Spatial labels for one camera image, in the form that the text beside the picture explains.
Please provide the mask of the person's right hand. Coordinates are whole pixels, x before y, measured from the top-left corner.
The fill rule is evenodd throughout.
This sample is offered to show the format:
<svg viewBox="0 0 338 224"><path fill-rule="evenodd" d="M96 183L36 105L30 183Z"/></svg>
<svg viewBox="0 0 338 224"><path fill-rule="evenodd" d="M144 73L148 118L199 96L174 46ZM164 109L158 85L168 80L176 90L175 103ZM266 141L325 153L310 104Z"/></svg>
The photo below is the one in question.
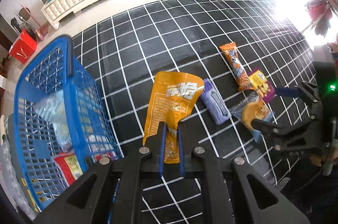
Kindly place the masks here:
<svg viewBox="0 0 338 224"><path fill-rule="evenodd" d="M322 154L322 155L312 154L309 157L309 159L311 163L317 167L321 167L325 161L331 160L328 154Z"/></svg>

